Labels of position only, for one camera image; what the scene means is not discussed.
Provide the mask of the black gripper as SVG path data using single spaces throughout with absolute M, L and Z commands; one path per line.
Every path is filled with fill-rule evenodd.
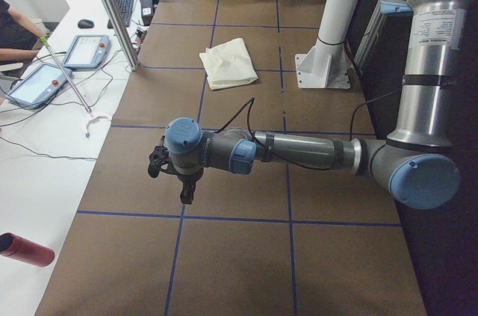
M 176 176 L 183 183 L 180 200 L 182 204 L 191 205 L 194 199 L 194 193 L 196 190 L 196 182 L 198 182 L 204 173 L 204 169 L 200 168 L 192 174 L 184 174 L 179 171 L 176 172 Z

